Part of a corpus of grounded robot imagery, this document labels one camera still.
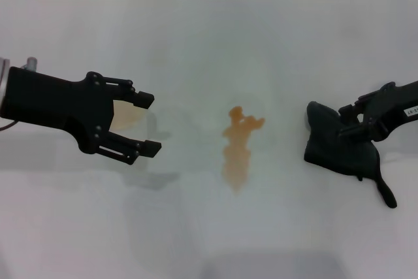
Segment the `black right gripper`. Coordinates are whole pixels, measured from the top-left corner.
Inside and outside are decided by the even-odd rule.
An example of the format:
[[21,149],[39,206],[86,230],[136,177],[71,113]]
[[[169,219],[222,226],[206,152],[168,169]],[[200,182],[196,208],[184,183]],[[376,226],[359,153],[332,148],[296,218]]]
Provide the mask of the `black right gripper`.
[[417,121],[417,82],[396,86],[390,82],[378,91],[360,96],[354,104],[338,109],[341,117],[363,114],[362,123],[349,123],[338,136],[343,139],[383,141],[396,128]]

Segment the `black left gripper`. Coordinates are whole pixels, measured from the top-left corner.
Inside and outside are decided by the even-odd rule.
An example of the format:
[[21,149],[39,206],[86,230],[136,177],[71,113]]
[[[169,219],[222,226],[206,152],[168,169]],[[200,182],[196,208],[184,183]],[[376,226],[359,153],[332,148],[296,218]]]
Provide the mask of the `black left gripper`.
[[110,129],[113,101],[149,109],[155,97],[136,91],[133,81],[90,72],[77,82],[11,67],[1,117],[72,135],[85,154],[101,154]]

